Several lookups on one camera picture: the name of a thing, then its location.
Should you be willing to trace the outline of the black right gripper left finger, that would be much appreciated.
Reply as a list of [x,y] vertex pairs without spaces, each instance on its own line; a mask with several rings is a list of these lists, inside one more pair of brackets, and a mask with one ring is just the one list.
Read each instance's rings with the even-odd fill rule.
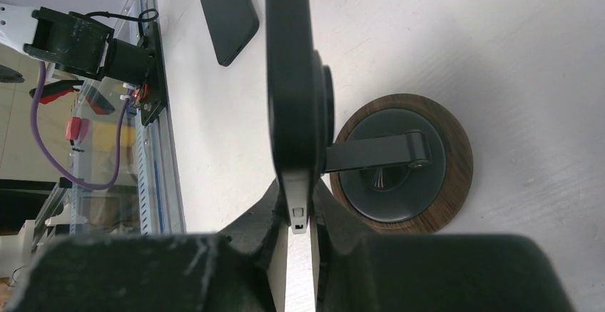
[[37,255],[6,311],[283,311],[285,201],[263,197],[217,233],[78,235]]

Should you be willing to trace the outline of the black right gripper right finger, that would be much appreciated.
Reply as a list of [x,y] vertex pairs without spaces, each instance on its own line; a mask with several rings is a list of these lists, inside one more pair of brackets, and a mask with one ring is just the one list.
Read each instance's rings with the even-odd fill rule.
[[546,254],[514,234],[379,233],[323,182],[311,218],[318,311],[572,311]]

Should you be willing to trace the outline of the wooden base phone stand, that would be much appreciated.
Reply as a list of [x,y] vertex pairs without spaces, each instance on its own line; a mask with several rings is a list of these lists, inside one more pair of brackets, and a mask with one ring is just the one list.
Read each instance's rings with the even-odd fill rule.
[[313,203],[316,220],[335,216],[382,233],[434,233],[466,201],[474,174],[469,137],[443,105],[390,94],[359,108],[328,146]]

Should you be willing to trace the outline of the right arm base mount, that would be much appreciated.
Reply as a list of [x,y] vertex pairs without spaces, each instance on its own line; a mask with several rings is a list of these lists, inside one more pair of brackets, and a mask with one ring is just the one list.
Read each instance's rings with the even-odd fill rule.
[[135,107],[143,126],[153,123],[168,106],[166,69],[158,22],[148,23],[144,45],[151,53],[151,64],[147,77],[135,93]]

